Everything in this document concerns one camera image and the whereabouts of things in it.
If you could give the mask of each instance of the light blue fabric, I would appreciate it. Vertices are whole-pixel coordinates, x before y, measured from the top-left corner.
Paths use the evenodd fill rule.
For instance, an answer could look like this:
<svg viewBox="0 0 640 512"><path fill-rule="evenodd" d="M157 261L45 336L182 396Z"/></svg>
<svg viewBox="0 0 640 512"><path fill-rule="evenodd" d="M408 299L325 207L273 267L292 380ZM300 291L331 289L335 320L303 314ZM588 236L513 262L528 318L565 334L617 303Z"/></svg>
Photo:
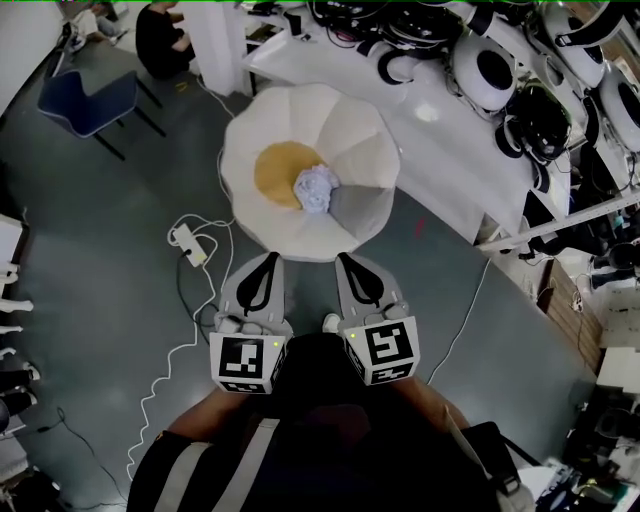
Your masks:
<svg viewBox="0 0 640 512"><path fill-rule="evenodd" d="M327 213L331 191L340 186L338 177L324 165L314 165L298 175L293 192L309 213Z"/></svg>

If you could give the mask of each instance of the gray floor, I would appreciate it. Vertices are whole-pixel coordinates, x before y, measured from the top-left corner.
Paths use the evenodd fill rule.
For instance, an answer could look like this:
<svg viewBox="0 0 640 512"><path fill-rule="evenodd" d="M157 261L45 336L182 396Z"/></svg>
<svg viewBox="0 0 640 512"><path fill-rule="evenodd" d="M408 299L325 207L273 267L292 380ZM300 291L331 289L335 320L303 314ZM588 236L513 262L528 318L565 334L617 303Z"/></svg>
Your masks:
<svg viewBox="0 0 640 512"><path fill-rule="evenodd" d="M18 297L36 309L26 328L8 336L42 370L41 403L24 414L30 426L51 424L61 406L67 421L94 446L126 492L127 448L143 424L139 400L166 371L167 351L192 339L175 288L178 251L166 231L182 214L230 218L216 177L216 154L227 119L192 77L150 80L131 54L107 46L77 58L88 89L138 69L164 102L142 106L167 131L161 139L132 117L105 137L127 156L121 163L93 140L78 140L36 111L40 80L28 86L0 132L0 156L11 165L10 189L28 208L31 247ZM184 92L175 82L187 80ZM236 111L247 104L229 100ZM418 223L424 228L416 233ZM228 258L226 233L210 268L217 282ZM234 228L237 268L261 252ZM427 377L458 330L485 259L447 226L398 191L391 219L359 253L391 270L416 314L419 373ZM196 304L207 293L185 269L185 292ZM288 317L297 333L319 327L337 309L332 266L287 263ZM536 457L558 454L574 406L593 376L549 321L498 269L490 267L463 336L435 386L472 422L495 421ZM146 440L211 389L201 346L176 354L174 375L148 405ZM87 448L62 428L26 437L32 462L54 476L77 506L119 497ZM136 460L146 447L135 452Z"/></svg>

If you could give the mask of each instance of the wooden board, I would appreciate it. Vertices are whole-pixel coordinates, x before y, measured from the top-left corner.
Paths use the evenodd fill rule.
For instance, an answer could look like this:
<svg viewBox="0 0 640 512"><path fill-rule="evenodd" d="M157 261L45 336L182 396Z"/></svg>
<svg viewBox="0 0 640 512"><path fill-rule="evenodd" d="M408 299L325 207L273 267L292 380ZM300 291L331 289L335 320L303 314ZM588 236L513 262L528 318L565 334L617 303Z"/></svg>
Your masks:
<svg viewBox="0 0 640 512"><path fill-rule="evenodd" d="M538 307L597 374L603 358L600 349L602 326L586 303L583 303L582 313L574 311L572 305L578 289L557 260L547 263L540 290Z"/></svg>

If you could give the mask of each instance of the white pillar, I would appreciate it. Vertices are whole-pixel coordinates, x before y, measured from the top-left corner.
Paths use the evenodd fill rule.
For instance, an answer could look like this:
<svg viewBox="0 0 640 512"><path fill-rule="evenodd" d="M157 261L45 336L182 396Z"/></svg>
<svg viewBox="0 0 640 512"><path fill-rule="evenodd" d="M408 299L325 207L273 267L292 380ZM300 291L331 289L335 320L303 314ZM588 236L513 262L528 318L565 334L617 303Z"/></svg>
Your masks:
<svg viewBox="0 0 640 512"><path fill-rule="evenodd" d="M242 12L231 2L184 2L181 5L204 84L225 96L250 94L242 59L247 53Z"/></svg>

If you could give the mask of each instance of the extension cord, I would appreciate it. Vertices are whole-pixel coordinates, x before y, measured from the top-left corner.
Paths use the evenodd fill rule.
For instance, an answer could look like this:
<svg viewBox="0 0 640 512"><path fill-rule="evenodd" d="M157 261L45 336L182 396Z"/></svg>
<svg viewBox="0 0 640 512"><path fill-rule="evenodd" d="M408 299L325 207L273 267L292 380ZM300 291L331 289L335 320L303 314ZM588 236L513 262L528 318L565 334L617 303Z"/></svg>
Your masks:
<svg viewBox="0 0 640 512"><path fill-rule="evenodd" d="M235 114L227 108L224 102L213 91L206 89L199 79L197 80L197 82L198 82L198 85L200 85L200 87L202 87L205 91L207 91L211 96L213 96L220 103L220 105L222 105L224 110L231 116L232 119L235 118ZM231 202L231 196L229 195L229 192L226 190L224 183L222 182L222 174L220 172L220 159L222 157L223 150L224 150L224 144L220 147L220 151L218 151L218 156L216 158L216 162L218 165L218 181L220 182L220 188L222 189L222 192L224 193L225 196L227 196L227 199L229 199L229 202ZM190 230L186 225L186 223L181 224L181 222L187 218L198 219L202 221L203 224L201 224L200 226L198 226L193 230ZM224 288L225 283L227 282L227 277L229 276L229 271L231 270L231 265L233 263L234 247L233 247L233 233L231 232L231 226L235 222L235 220L236 219L233 218L229 222L225 222L223 220L211 221L195 213L187 213L182 217L180 217L173 224L173 226L171 226L171 228L167 233L167 243L172 247L180 247L183 252L187 253L187 257L189 258L189 261L194 267L200 266L202 268L202 271L204 272L207 278L207 282L209 283L209 288L211 289L211 296L193 312L193 315L191 317L191 320L193 322L193 343L184 343L182 345L178 345L177 347L172 348L167 353L167 375L166 376L163 375L155 379L151 383L151 393L140 400L140 409L142 410L142 415L144 416L144 426L140 429L140 432L139 432L140 441L134 444L131 448L127 450L127 457L129 458L130 462L127 464L126 470L127 470L127 476L129 477L129 480L131 482L133 482L133 477L131 476L131 468L135 466L135 461L133 460L131 453L136 448L144 444L144 432L149 428L149 417L147 416L147 411L145 409L144 404L145 402L147 402L148 400L151 400L156 396L155 387L159 382L162 382L163 380L171 379L171 375L173 373L173 367L171 365L171 356L178 350L182 350L183 348L187 348L187 347L195 347L198 345L198 322L197 322L198 315L205 307L207 307L208 304L213 302L217 296L216 289L213 286L213 280L211 279L211 275L207 270L207 264L211 260L212 256L218 250L218 241L212 236L206 235L204 233L199 233L199 232L202 231L204 228L210 227L210 226L217 227L217 228L227 228L229 231L229 242L230 242L231 248L230 248L230 254L229 254L229 263L227 264L227 269L224 273L222 283L220 284L220 290L222 290ZM206 252L202 249L200 244L198 243L197 241L198 238L204 238L214 243L214 247L208 256Z"/></svg>

